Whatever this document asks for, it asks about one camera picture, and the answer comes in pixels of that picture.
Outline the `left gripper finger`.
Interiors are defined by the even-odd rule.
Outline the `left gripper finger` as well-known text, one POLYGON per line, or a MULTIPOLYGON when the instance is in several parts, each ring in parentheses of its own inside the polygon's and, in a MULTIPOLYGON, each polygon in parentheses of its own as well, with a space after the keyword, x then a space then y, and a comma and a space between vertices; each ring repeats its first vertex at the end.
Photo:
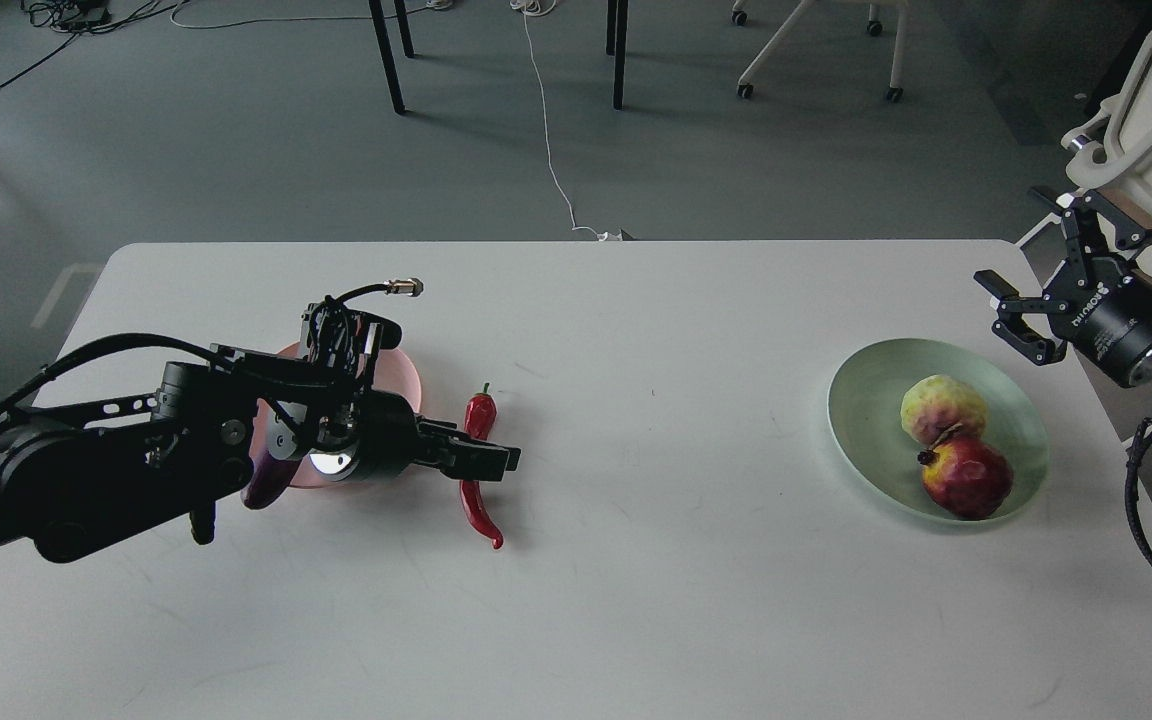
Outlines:
POLYGON ((420 465, 453 480, 500 482, 518 467, 522 450, 494 444, 452 442, 420 452, 420 465))
POLYGON ((497 446, 475 439, 448 420, 419 420, 420 456, 494 454, 497 446))

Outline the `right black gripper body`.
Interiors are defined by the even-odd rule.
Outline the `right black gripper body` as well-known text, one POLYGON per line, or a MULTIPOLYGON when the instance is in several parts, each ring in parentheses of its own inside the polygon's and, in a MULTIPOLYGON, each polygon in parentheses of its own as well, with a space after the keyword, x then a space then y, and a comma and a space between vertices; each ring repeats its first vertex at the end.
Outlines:
POLYGON ((1152 276, 1114 258, 1056 270, 1056 338, 1121 387, 1152 381, 1152 276))

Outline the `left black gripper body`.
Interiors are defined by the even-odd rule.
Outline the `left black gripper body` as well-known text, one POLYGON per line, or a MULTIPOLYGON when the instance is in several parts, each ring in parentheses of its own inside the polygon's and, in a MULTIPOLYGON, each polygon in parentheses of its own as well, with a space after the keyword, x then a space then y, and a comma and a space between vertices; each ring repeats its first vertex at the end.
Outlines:
POLYGON ((371 389, 353 404, 351 441, 343 450, 314 452, 311 464, 329 482, 391 480, 411 464, 419 447, 416 416, 407 397, 371 389))

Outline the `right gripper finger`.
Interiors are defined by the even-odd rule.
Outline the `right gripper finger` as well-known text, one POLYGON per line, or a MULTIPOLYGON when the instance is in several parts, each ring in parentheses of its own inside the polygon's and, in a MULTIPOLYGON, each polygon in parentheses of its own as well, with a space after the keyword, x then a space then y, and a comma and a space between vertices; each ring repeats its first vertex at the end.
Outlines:
POLYGON ((1064 237, 1064 268, 1075 281, 1093 281, 1108 272, 1137 268, 1138 256, 1152 247, 1152 214, 1117 190, 1058 194, 1033 185, 1029 195, 1056 217, 1064 237))
POLYGON ((1025 323, 1025 314, 1064 314, 1069 302, 1020 296, 1020 291, 995 270, 978 270, 973 273, 973 281, 996 301, 996 319, 992 325, 996 338, 1037 366, 1064 361, 1068 341, 1043 336, 1025 323))

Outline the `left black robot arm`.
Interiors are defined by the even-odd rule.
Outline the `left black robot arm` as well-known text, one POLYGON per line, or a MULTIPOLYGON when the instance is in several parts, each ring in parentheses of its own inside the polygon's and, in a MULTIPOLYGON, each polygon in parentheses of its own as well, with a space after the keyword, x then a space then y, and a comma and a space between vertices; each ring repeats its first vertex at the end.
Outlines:
POLYGON ((416 465, 468 488, 502 480, 518 448, 425 418, 376 386, 379 357, 402 331, 349 301, 420 291, 408 278, 311 302, 291 357, 120 333, 41 367, 0 401, 0 547, 26 538, 47 561, 73 562, 180 516, 207 544, 221 498, 265 509, 306 457, 329 460, 338 479, 388 480, 416 465), (166 364, 147 395, 24 406, 45 384, 137 348, 174 348, 189 361, 166 364))

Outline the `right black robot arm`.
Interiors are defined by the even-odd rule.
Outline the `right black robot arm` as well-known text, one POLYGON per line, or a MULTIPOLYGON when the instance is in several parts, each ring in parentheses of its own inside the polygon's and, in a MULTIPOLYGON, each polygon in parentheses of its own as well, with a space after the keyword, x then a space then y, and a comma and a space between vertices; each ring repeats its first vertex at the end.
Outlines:
MULTIPOLYGON (((1034 185, 1030 194, 1060 228, 1064 260, 1033 297, 992 270, 975 273, 995 300, 993 333, 1037 366, 1059 363, 1074 348, 1117 386, 1152 382, 1152 275, 1137 263, 1152 247, 1152 215, 1108 191, 1061 195, 1034 185)), ((1140 468, 1151 448, 1147 416, 1129 445, 1124 503, 1135 546, 1152 568, 1138 509, 1140 468)))

